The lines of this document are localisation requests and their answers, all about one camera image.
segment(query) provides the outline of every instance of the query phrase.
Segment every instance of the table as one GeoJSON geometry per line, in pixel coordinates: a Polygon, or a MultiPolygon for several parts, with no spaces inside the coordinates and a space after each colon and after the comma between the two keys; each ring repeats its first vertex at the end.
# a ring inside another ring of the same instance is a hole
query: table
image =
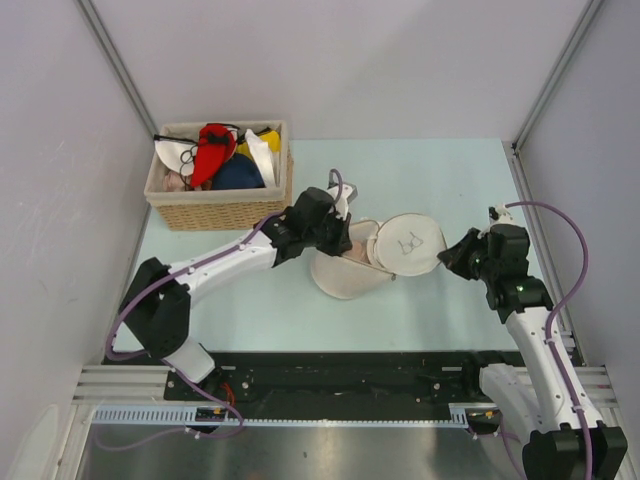
{"type": "MultiPolygon", "coordinates": [[[[326,188],[336,167],[358,186],[353,220],[386,220],[415,212],[434,218],[448,245],[470,227],[488,225],[487,208],[516,200],[498,139],[292,141],[294,198],[309,186],[326,188]]],[[[525,225],[524,216],[514,216],[525,225]]],[[[237,231],[171,232],[151,212],[137,264],[164,263],[222,246],[237,231]]],[[[489,310],[481,282],[467,282],[439,266],[430,274],[398,278],[364,297],[342,301],[313,282],[315,252],[244,277],[202,300],[191,314],[191,336],[211,351],[439,351],[515,350],[489,310]]],[[[533,248],[531,274],[542,278],[533,248]]],[[[140,348],[126,326],[116,351],[140,348]]]]}

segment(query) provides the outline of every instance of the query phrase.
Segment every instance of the purple cable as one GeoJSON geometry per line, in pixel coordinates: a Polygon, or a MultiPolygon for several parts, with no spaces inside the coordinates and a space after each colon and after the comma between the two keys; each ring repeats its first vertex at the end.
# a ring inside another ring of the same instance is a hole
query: purple cable
{"type": "Polygon", "coordinates": [[[571,300],[571,298],[576,294],[576,292],[580,289],[580,287],[582,287],[582,284],[584,283],[584,279],[587,276],[587,270],[589,269],[589,249],[587,247],[587,241],[584,238],[584,235],[582,234],[582,231],[580,230],[578,225],[566,213],[562,212],[561,210],[558,210],[553,205],[549,205],[548,203],[538,202],[533,200],[514,202],[506,205],[507,208],[520,207],[520,206],[542,207],[552,211],[556,215],[559,215],[571,226],[573,231],[576,232],[576,235],[580,240],[580,246],[582,247],[582,271],[580,272],[580,276],[578,277],[578,280],[576,281],[573,288],[569,291],[569,293],[567,293],[567,295],[565,295],[564,298],[562,298],[558,302],[555,308],[551,310],[551,313],[549,313],[549,316],[547,317],[547,321],[545,323],[545,337],[547,340],[547,345],[549,345],[549,350],[551,350],[551,355],[553,356],[558,366],[558,370],[560,370],[560,375],[562,376],[562,379],[565,385],[567,386],[567,390],[569,391],[569,396],[571,397],[571,402],[573,403],[574,410],[576,412],[576,415],[578,416],[578,420],[580,421],[580,426],[582,428],[582,434],[584,436],[584,444],[585,444],[585,451],[586,451],[586,455],[585,455],[586,468],[585,468],[584,478],[585,480],[591,480],[592,470],[593,470],[593,445],[591,443],[591,434],[589,432],[589,425],[587,424],[587,418],[584,414],[582,406],[580,405],[580,398],[578,396],[578,392],[576,391],[576,388],[573,385],[571,378],[569,377],[569,372],[567,371],[564,364],[562,363],[562,359],[560,358],[560,352],[558,351],[558,347],[556,346],[555,342],[552,340],[553,321],[556,319],[558,312],[560,312],[560,310],[565,307],[565,305],[569,302],[569,300],[571,300]]]}
{"type": "Polygon", "coordinates": [[[185,432],[185,429],[183,427],[169,428],[167,430],[162,430],[161,432],[155,433],[147,438],[143,438],[142,440],[139,440],[137,442],[130,443],[129,445],[123,445],[120,447],[112,447],[109,445],[105,445],[104,443],[102,443],[102,440],[100,440],[100,437],[98,437],[98,435],[94,435],[93,442],[96,444],[96,446],[100,450],[104,450],[105,452],[126,452],[127,450],[133,450],[134,448],[138,448],[138,447],[141,447],[142,445],[146,445],[147,443],[152,442],[156,438],[164,437],[165,435],[168,435],[170,433],[178,433],[178,432],[185,432]]]}
{"type": "MultiPolygon", "coordinates": [[[[500,431],[504,432],[504,417],[500,419],[500,431]]],[[[511,451],[511,447],[509,446],[509,442],[507,442],[506,434],[502,435],[502,443],[504,444],[504,449],[507,451],[507,455],[509,456],[509,460],[511,460],[511,465],[516,469],[518,475],[522,480],[527,480],[527,476],[524,474],[522,469],[518,466],[515,457],[513,456],[513,452],[511,451]]]]}

